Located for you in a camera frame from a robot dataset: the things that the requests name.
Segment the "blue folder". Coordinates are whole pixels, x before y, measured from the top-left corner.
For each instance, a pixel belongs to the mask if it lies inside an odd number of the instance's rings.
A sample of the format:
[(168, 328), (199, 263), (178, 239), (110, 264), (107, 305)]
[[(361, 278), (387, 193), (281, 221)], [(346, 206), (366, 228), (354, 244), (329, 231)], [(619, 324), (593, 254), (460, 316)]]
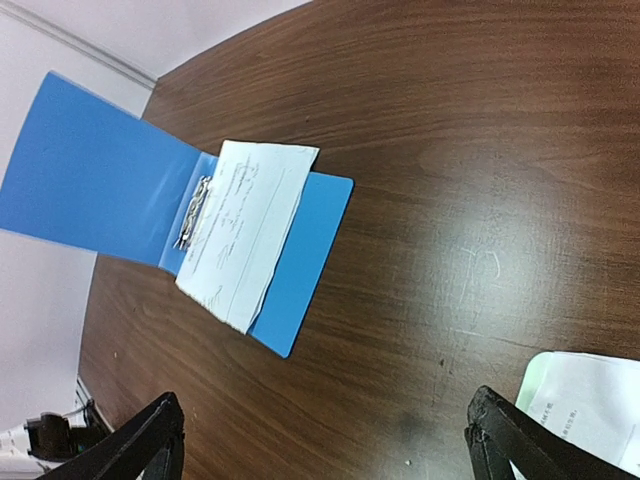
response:
[[(41, 240), (150, 265), (174, 277), (173, 247), (217, 155), (130, 115), (66, 78), (45, 76), (1, 185), (1, 225)], [(244, 335), (293, 349), (354, 182), (311, 167), (264, 303)]]

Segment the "metal folder clip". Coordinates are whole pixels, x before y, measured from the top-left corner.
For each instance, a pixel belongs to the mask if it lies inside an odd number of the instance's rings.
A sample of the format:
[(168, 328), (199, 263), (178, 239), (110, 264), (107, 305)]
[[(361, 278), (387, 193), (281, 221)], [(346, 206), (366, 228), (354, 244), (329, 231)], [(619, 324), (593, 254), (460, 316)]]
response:
[(196, 229), (200, 212), (208, 195), (209, 184), (211, 181), (212, 176), (202, 176), (199, 179), (193, 195), (187, 205), (178, 238), (173, 245), (175, 249), (186, 251), (190, 246), (191, 238)]

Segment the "white paper sheets stack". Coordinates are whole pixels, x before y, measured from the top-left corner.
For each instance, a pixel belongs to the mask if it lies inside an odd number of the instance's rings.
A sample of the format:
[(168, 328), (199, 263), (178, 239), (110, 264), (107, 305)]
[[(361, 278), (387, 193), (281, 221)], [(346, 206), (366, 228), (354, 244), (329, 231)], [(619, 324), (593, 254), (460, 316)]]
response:
[(639, 362), (552, 352), (527, 412), (560, 438), (639, 474)]

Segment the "white paper sheet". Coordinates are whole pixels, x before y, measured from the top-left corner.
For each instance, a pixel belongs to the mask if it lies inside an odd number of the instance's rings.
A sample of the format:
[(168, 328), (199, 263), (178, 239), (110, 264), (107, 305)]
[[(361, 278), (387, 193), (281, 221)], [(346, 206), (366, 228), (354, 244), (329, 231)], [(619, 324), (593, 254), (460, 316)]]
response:
[(221, 146), (176, 284), (241, 333), (260, 313), (319, 152), (236, 140)]

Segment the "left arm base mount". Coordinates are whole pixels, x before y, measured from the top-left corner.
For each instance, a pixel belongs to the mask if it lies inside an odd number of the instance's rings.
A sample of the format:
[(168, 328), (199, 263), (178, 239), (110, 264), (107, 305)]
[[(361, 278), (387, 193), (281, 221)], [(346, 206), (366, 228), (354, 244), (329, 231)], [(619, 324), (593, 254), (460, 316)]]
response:
[(93, 399), (67, 414), (45, 412), (28, 419), (23, 429), (29, 440), (27, 453), (51, 462), (68, 461), (111, 434)]

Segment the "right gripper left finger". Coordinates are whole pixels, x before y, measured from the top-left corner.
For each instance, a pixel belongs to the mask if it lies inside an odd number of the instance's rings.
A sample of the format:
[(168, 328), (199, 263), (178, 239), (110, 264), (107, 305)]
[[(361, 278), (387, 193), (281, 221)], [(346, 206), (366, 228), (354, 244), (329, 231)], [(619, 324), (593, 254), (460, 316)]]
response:
[(42, 479), (176, 479), (184, 467), (184, 413), (165, 392), (118, 430)]

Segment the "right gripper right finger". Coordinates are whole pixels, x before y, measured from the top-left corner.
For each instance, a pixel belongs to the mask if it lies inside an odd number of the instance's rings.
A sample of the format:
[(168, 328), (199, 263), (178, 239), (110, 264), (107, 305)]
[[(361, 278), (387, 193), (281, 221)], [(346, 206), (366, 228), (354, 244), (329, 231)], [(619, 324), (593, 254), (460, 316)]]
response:
[(490, 387), (467, 408), (464, 437), (475, 479), (633, 479), (635, 476), (554, 435)]

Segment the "green clipboard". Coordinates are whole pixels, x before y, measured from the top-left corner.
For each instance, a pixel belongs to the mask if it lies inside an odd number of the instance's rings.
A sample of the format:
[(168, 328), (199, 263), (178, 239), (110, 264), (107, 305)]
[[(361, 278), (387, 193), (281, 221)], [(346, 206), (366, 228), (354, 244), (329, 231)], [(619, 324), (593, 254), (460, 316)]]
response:
[(548, 365), (552, 358), (552, 352), (541, 352), (533, 356), (528, 362), (515, 402), (515, 406), (518, 409), (523, 412), (528, 411), (536, 392), (545, 378)]

